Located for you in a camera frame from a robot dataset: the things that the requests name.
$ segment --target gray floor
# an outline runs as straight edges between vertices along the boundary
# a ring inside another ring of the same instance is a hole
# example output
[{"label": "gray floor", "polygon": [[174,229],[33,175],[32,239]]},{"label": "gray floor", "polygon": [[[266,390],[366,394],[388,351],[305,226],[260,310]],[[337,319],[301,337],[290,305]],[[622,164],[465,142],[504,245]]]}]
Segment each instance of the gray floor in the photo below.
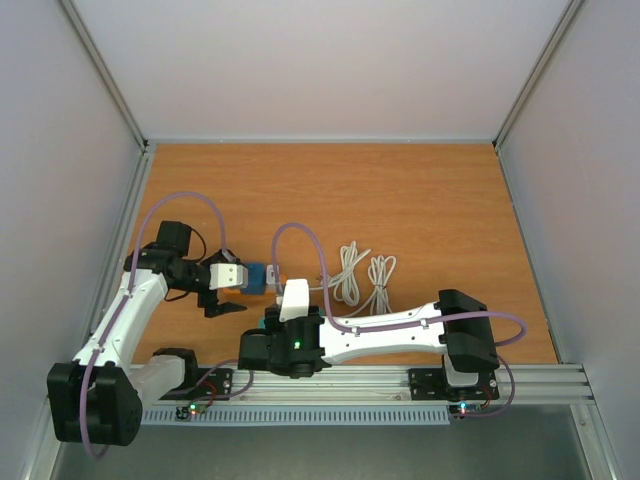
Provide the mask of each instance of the gray floor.
[{"label": "gray floor", "polygon": [[99,462],[63,449],[56,480],[590,478],[568,407],[432,427],[144,427]]}]

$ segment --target metal frame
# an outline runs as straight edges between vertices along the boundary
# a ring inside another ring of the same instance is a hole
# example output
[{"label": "metal frame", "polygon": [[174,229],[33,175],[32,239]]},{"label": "metal frame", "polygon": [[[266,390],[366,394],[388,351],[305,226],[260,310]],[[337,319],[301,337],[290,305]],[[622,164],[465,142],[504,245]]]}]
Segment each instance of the metal frame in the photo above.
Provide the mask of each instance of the metal frame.
[{"label": "metal frame", "polygon": [[620,467],[597,405],[572,405],[571,413],[593,478],[621,479]]},{"label": "metal frame", "polygon": [[67,19],[71,23],[73,30],[78,35],[80,44],[84,47],[85,51],[89,55],[91,63],[98,72],[98,76],[102,79],[105,88],[111,95],[111,98],[113,98],[113,101],[116,103],[116,106],[120,111],[122,117],[124,118],[124,121],[127,123],[129,130],[131,130],[133,138],[136,140],[140,148],[145,148],[147,142],[144,138],[144,135],[142,134],[142,131],[140,130],[136,119],[133,117],[133,114],[131,113],[127,102],[122,96],[122,93],[120,93],[120,89],[113,79],[111,72],[109,72],[107,64],[103,60],[102,55],[100,55],[100,51],[93,41],[89,30],[84,24],[82,16],[80,15],[80,12],[78,11],[74,1],[58,0],[58,2],[62,7],[64,13],[66,14]]},{"label": "metal frame", "polygon": [[[450,405],[447,401],[413,401],[408,369],[419,365],[336,365],[311,378],[291,379],[268,372],[255,372],[252,387],[232,397],[225,405]],[[582,365],[513,365],[516,381],[514,405],[595,405]],[[496,370],[503,403],[511,384],[504,367]],[[237,370],[234,388],[249,381],[249,373]],[[164,401],[158,405],[179,405]]]}]

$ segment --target wire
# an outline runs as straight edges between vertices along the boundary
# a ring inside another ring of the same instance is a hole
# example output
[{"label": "wire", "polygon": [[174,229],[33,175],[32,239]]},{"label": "wire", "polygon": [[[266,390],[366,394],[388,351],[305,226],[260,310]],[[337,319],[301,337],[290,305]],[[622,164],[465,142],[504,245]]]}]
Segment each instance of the wire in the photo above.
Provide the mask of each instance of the wire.
[{"label": "wire", "polygon": [[[355,240],[351,245],[343,245],[340,247],[340,264],[342,271],[334,276],[328,277],[328,287],[333,288],[333,298],[337,302],[344,302],[350,307],[355,307],[360,303],[360,289],[354,270],[356,265],[360,263],[369,253],[368,248],[362,253],[358,253],[358,247]],[[309,290],[322,290],[323,286],[313,287]]]},{"label": "wire", "polygon": [[[198,238],[200,239],[200,241],[202,242],[202,255],[200,255],[198,258],[196,258],[195,260],[189,260],[190,262],[195,262],[195,263],[199,263],[202,260],[204,260],[204,257],[207,256],[207,242],[204,241],[204,237],[202,235],[200,235],[200,232],[197,231],[195,228],[191,227],[191,230],[193,232],[195,232],[195,234],[198,236]],[[184,292],[176,297],[173,298],[167,298],[167,296],[169,295],[169,292],[167,292],[167,295],[164,296],[164,301],[165,302],[175,302],[178,300],[182,300],[183,298],[188,297],[191,294],[191,292]]]},{"label": "wire", "polygon": [[[204,375],[202,375],[202,377],[200,377],[200,379],[196,382],[196,384],[191,387],[191,388],[185,388],[183,390],[172,390],[171,392],[167,393],[167,395],[185,395],[187,393],[189,393],[190,391],[192,391],[194,388],[199,387],[200,385],[202,385],[207,378],[209,378],[209,375],[211,375],[215,370],[217,370],[218,368],[224,366],[224,365],[228,365],[230,363],[238,363],[238,360],[235,358],[232,358],[231,360],[225,360],[223,362],[217,363],[216,365],[214,365],[213,367],[211,367],[209,370],[207,370]],[[238,395],[242,395],[244,392],[246,392],[247,390],[249,390],[251,388],[251,386],[253,385],[253,380],[254,380],[254,374],[253,374],[253,370],[249,370],[249,381],[247,382],[247,384],[242,387],[240,390],[237,390],[235,392],[231,392],[231,393],[225,393],[222,395],[216,395],[216,400],[222,400],[225,398],[233,398],[236,397]]]},{"label": "wire", "polygon": [[491,392],[489,391],[489,389],[487,387],[482,387],[481,390],[487,394],[487,400],[480,405],[480,409],[484,410],[485,408],[487,408],[489,405],[491,405]]},{"label": "wire", "polygon": [[271,264],[273,265],[273,268],[275,271],[276,291],[278,292],[278,294],[282,293],[282,284],[280,283],[280,273],[279,273],[280,266],[278,265],[278,258],[277,258],[278,240],[280,238],[280,235],[282,235],[282,233],[289,228],[297,228],[298,230],[302,230],[304,233],[306,233],[309,236],[309,238],[311,238],[311,241],[313,242],[313,245],[316,248],[316,253],[318,254],[318,260],[320,261],[320,269],[322,271],[322,279],[323,279],[322,293],[324,298],[324,309],[327,314],[327,319],[335,329],[341,332],[353,333],[355,335],[358,335],[361,333],[389,332],[393,330],[401,330],[405,328],[414,328],[419,326],[432,325],[434,323],[453,322],[457,320],[466,320],[471,318],[499,317],[499,318],[506,318],[508,320],[511,320],[517,323],[520,326],[520,331],[511,338],[507,338],[506,340],[501,340],[499,342],[496,342],[495,345],[497,347],[515,343],[527,334],[527,324],[520,317],[517,317],[516,315],[513,315],[511,313],[487,312],[487,311],[464,312],[464,313],[455,313],[452,315],[442,315],[440,317],[420,318],[421,310],[419,310],[415,315],[417,320],[412,320],[405,323],[396,323],[396,324],[390,324],[390,325],[376,325],[371,327],[347,327],[345,325],[342,325],[341,323],[335,320],[335,318],[333,317],[333,313],[331,312],[331,302],[329,300],[329,285],[326,281],[326,279],[329,278],[329,275],[327,273],[327,261],[324,256],[324,251],[322,250],[322,246],[320,245],[320,241],[318,240],[318,237],[316,237],[313,231],[306,225],[302,225],[301,223],[285,223],[280,228],[278,228],[278,230],[276,230],[276,233],[273,236],[273,240],[271,241]]},{"label": "wire", "polygon": [[205,407],[205,408],[209,408],[213,404],[213,400],[216,398],[216,393],[218,393],[218,390],[213,385],[213,383],[210,383],[210,382],[202,382],[202,385],[205,385],[211,388],[211,396],[209,398],[209,402],[207,403],[207,406]]},{"label": "wire", "polygon": [[176,300],[182,300],[185,297],[188,297],[189,294],[191,292],[184,292],[182,295],[178,295],[177,297],[173,297],[173,298],[167,298],[166,296],[164,297],[164,301],[165,302],[175,302]]},{"label": "wire", "polygon": [[193,233],[195,233],[198,238],[200,239],[200,241],[202,242],[202,255],[200,255],[197,259],[195,260],[191,260],[192,262],[201,262],[202,260],[204,260],[204,257],[207,256],[207,242],[204,241],[204,237],[202,235],[200,235],[200,232],[197,231],[195,228],[191,227],[191,230],[193,231]]},{"label": "wire", "polygon": [[367,268],[367,274],[369,280],[373,284],[373,292],[369,296],[366,302],[364,302],[360,308],[355,312],[351,312],[345,317],[353,317],[365,309],[367,305],[369,307],[370,315],[384,315],[385,313],[391,313],[391,305],[389,305],[389,293],[387,291],[387,283],[391,278],[393,270],[396,268],[396,257],[389,256],[383,257],[378,255],[371,259],[371,265]]},{"label": "wire", "polygon": [[208,199],[204,195],[196,192],[172,193],[171,195],[166,196],[165,198],[163,198],[162,200],[160,200],[158,203],[156,203],[151,207],[147,215],[144,217],[144,220],[140,225],[140,230],[138,231],[138,236],[136,237],[136,246],[132,254],[131,273],[129,274],[129,283],[127,285],[127,292],[125,292],[125,295],[120,300],[120,303],[118,303],[118,306],[116,307],[116,309],[113,312],[113,315],[111,315],[111,318],[107,322],[107,326],[102,332],[102,335],[100,335],[100,338],[98,339],[98,347],[100,348],[95,349],[91,354],[91,357],[89,358],[89,362],[87,363],[87,366],[84,370],[84,374],[82,377],[82,384],[80,386],[80,405],[79,405],[80,437],[82,438],[82,445],[84,447],[85,452],[91,458],[94,458],[94,459],[102,458],[104,457],[104,455],[107,453],[107,450],[109,449],[109,446],[106,445],[100,452],[96,453],[93,450],[93,446],[91,445],[91,439],[89,438],[89,428],[87,426],[87,396],[89,392],[91,372],[93,371],[93,367],[96,364],[98,355],[100,355],[102,346],[107,341],[109,333],[111,333],[111,330],[113,329],[113,326],[118,320],[120,313],[122,313],[122,310],[124,309],[125,305],[129,301],[129,298],[131,298],[131,292],[133,291],[133,288],[135,286],[136,269],[138,268],[138,256],[140,254],[140,245],[142,244],[142,235],[144,234],[144,231],[147,227],[147,224],[149,223],[149,220],[151,219],[151,216],[156,212],[156,210],[158,210],[158,208],[160,208],[165,203],[175,198],[181,198],[181,197],[198,198],[204,201],[205,203],[207,203],[211,207],[211,209],[213,210],[213,213],[216,215],[218,219],[218,224],[220,227],[220,249],[222,251],[222,254],[229,261],[232,261],[234,259],[233,256],[227,250],[226,234],[225,234],[224,220],[222,218],[222,213],[220,213],[220,210],[218,209],[216,204],[213,203],[210,199]]},{"label": "wire", "polygon": [[[328,287],[333,288],[333,298],[337,302],[344,302],[350,307],[355,307],[360,303],[360,289],[358,287],[358,281],[355,276],[355,267],[361,260],[364,259],[371,249],[367,249],[364,252],[358,254],[358,248],[356,242],[353,241],[349,246],[340,247],[340,263],[342,265],[342,271],[334,276],[329,276]],[[389,271],[387,272],[388,263],[391,263]],[[362,312],[367,306],[370,305],[369,312],[371,315],[383,315],[385,313],[391,313],[391,306],[389,305],[389,295],[387,293],[387,283],[393,273],[393,269],[396,268],[396,257],[383,257],[379,255],[371,259],[371,264],[367,269],[369,280],[373,284],[373,292],[360,308],[355,312],[352,312],[345,317],[353,317]],[[309,290],[322,290],[323,286],[313,287]]]}]

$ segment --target blue block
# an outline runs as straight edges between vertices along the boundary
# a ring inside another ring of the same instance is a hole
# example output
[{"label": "blue block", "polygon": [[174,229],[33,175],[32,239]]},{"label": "blue block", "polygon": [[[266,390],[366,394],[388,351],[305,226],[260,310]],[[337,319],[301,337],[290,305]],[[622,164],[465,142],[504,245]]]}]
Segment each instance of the blue block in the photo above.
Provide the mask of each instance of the blue block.
[{"label": "blue block", "polygon": [[240,289],[243,295],[264,295],[267,289],[267,266],[264,263],[246,263],[249,270],[249,284]]}]

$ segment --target metal corner post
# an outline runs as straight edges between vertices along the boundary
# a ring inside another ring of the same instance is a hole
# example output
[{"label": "metal corner post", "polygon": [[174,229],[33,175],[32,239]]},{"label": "metal corner post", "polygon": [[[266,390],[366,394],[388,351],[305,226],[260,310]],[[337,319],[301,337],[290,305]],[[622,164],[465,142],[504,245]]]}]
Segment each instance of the metal corner post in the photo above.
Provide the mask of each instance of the metal corner post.
[{"label": "metal corner post", "polygon": [[98,47],[93,41],[93,38],[89,33],[89,30],[84,24],[84,21],[82,20],[82,16],[80,15],[80,12],[78,11],[78,8],[76,7],[74,1],[58,0],[58,2],[62,7],[62,10],[66,14],[69,22],[71,23],[71,26],[73,27],[74,31],[78,35],[78,39],[80,40],[80,43],[82,44],[85,51],[89,55],[89,58],[91,59],[93,66],[98,72],[98,75],[102,79],[102,82],[104,83],[105,88],[111,95],[111,98],[113,98],[113,101],[115,102],[118,110],[120,111],[120,114],[122,115],[124,121],[127,123],[129,130],[131,130],[131,134],[133,135],[133,138],[136,140],[140,148],[144,149],[147,143],[144,138],[144,135],[142,134],[142,131],[138,126],[138,123],[133,117],[133,114],[131,113],[131,110],[129,109],[127,102],[122,96],[122,93],[118,88],[118,85],[113,79],[111,72],[109,72],[109,68],[107,67],[107,64],[102,58],[102,55],[100,55],[100,51],[98,50]]},{"label": "metal corner post", "polygon": [[524,110],[524,107],[527,105],[529,98],[531,98],[536,86],[542,79],[544,72],[549,67],[551,60],[562,45],[562,41],[566,38],[569,29],[573,25],[586,1],[587,0],[569,0],[567,3],[566,8],[562,12],[562,15],[549,36],[549,40],[547,40],[546,45],[538,56],[538,59],[536,60],[531,73],[529,73],[522,90],[520,90],[520,93],[516,97],[516,101],[498,131],[498,135],[493,142],[496,148],[500,148],[504,144],[507,136],[513,128],[513,125]]},{"label": "metal corner post", "polygon": [[595,479],[620,480],[620,467],[597,405],[571,405],[571,415],[589,471]]}]

